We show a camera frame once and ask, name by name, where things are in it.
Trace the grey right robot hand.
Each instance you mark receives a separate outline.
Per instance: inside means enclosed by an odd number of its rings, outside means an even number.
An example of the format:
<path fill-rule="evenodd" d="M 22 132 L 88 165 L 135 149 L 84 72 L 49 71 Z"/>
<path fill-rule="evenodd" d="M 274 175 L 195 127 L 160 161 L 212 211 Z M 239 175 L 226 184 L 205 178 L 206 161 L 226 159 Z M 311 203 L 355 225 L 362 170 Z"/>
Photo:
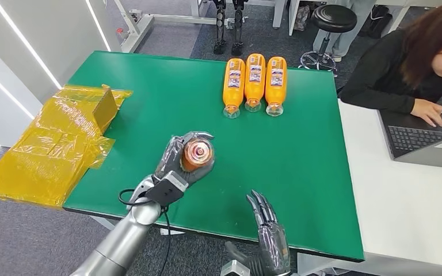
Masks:
<path fill-rule="evenodd" d="M 252 190 L 246 196 L 253 208 L 258 231 L 258 255 L 247 256 L 230 241 L 225 248 L 231 261 L 221 268 L 221 275 L 291 275 L 291 255 L 285 229 L 278 222 L 269 201 Z"/>

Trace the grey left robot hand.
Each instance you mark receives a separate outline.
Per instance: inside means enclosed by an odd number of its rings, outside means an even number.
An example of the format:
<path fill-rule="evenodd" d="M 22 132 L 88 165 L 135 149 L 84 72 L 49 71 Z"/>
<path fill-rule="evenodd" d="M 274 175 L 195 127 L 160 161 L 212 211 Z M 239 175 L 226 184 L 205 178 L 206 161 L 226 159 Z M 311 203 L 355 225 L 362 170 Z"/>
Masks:
<path fill-rule="evenodd" d="M 184 171 L 181 168 L 181 158 L 183 157 L 184 147 L 189 140 L 201 138 L 206 140 L 214 139 L 214 136 L 204 131 L 190 131 L 183 136 L 172 136 L 165 151 L 160 159 L 157 168 L 152 174 L 153 183 L 156 185 L 170 171 L 176 172 L 189 186 L 204 178 L 213 168 L 214 159 L 205 166 L 197 168 L 192 172 Z"/>

